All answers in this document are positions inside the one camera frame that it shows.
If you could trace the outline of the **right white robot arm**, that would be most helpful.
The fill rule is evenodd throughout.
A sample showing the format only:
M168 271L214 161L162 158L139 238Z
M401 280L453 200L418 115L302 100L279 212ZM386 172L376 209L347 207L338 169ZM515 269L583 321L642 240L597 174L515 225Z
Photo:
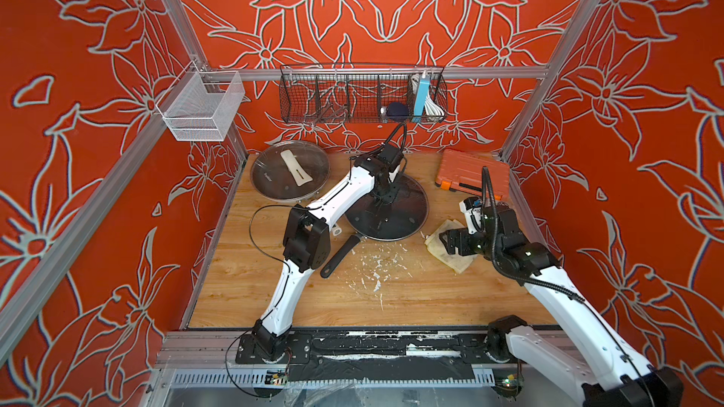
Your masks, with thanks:
M681 404L679 377L654 367L593 309L547 247L522 233L513 209L474 198L459 207L466 225L440 234L445 251L484 256L546 308L580 354L570 356L509 315L488 325L485 350L491 360L524 361L582 406Z

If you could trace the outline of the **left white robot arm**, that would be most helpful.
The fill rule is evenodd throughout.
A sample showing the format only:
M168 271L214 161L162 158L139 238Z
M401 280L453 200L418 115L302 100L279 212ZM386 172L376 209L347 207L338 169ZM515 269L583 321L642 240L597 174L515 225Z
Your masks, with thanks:
M403 156L359 156L347 175L307 207L294 205L282 239L279 281L269 306L256 320L251 335L265 358L275 361L285 352L296 306L307 281L331 254L331 231L360 199L386 195L405 171Z

